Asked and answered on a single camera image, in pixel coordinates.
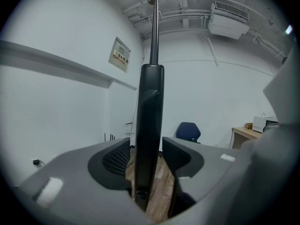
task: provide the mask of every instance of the black plug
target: black plug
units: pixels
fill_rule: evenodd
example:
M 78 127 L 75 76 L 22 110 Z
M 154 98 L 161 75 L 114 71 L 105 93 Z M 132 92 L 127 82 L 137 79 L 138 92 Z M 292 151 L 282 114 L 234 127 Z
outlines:
M 41 160 L 36 159 L 36 160 L 33 160 L 32 162 L 33 162 L 34 166 L 37 166 L 37 165 L 39 165 L 41 163 Z

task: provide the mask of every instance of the wall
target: wall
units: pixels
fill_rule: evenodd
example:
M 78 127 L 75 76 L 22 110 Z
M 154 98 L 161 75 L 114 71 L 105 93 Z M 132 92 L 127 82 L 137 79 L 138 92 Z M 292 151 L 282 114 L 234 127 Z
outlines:
M 143 50 L 138 32 L 109 0 L 23 0 L 0 37 L 113 78 L 95 80 L 34 54 L 0 51 L 0 151 L 13 186 L 36 171 L 33 158 L 47 163 L 103 142 L 104 133 L 126 136 Z M 131 49 L 127 73 L 107 62 L 116 37 Z
M 199 142 L 226 147 L 231 127 L 244 126 L 262 113 L 274 116 L 263 88 L 279 70 L 279 60 L 254 44 L 253 36 L 210 38 L 218 67 L 201 32 L 160 36 L 159 63 L 165 67 L 162 136 L 174 136 L 178 125 L 189 121 L 202 133 Z M 145 61 L 149 43 L 144 45 Z

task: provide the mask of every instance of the wooden desk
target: wooden desk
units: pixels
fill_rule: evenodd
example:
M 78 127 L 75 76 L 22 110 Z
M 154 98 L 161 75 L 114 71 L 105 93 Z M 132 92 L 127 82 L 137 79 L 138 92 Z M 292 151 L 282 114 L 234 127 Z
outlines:
M 240 149 L 243 142 L 259 138 L 262 133 L 245 127 L 233 127 L 229 148 Z

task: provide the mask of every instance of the floor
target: floor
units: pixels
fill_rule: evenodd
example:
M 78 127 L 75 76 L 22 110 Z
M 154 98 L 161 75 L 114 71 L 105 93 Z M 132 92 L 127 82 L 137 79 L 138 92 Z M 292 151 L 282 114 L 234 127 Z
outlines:
M 132 183 L 134 191 L 135 183 L 135 150 L 130 150 L 130 161 L 126 168 L 126 179 Z M 153 182 L 150 200 L 146 210 L 148 217 L 159 223 L 168 219 L 168 211 L 171 203 L 174 185 L 174 177 L 165 160 L 158 157 L 155 178 Z

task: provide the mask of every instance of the white air conditioning unit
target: white air conditioning unit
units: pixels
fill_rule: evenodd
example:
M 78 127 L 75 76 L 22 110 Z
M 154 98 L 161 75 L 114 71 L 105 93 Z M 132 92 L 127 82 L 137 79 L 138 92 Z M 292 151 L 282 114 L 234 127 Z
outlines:
M 239 39 L 249 30 L 248 20 L 249 14 L 245 11 L 222 2 L 213 2 L 208 29 L 213 34 Z

